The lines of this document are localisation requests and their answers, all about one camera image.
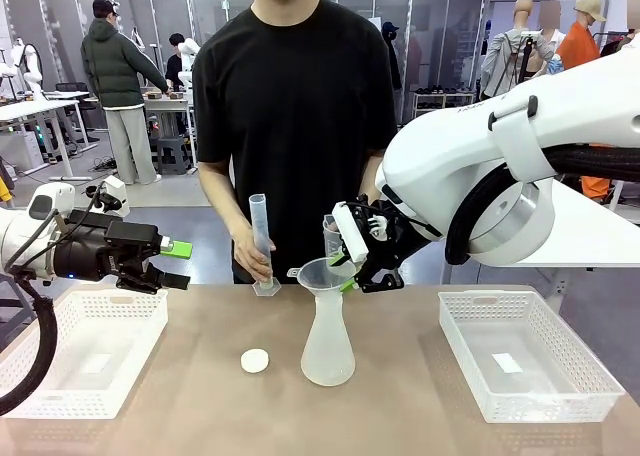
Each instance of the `basket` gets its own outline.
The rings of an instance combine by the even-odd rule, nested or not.
[[[113,419],[167,324],[167,291],[74,291],[55,307],[58,348],[40,387],[8,418]],[[0,394],[27,374],[37,321],[0,363]]]
[[[601,422],[625,394],[539,294],[439,297],[440,326],[488,423]]]

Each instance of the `gray jacket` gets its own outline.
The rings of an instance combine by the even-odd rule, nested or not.
[[[487,96],[500,96],[516,85],[524,58],[527,38],[522,33],[525,31],[529,30],[512,29],[493,38],[480,75],[480,91]],[[551,61],[554,52],[544,37],[537,33],[533,41],[540,57]]]

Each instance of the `orange pants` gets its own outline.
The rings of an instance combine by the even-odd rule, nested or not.
[[[590,199],[603,199],[609,193],[610,179],[582,177],[582,194]]]

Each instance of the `stool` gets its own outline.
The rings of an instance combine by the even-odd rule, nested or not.
[[[186,174],[191,169],[183,138],[161,138],[154,142],[158,152],[158,173]]]

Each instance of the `man's hand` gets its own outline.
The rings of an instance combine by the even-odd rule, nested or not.
[[[249,274],[256,281],[266,282],[271,276],[273,271],[269,267],[269,260],[267,257],[258,251],[253,242],[253,229],[251,225],[244,221],[238,228],[234,228],[231,231],[231,239],[233,239],[233,257],[240,263],[240,265],[246,269]],[[271,242],[271,251],[276,249],[273,242]]]

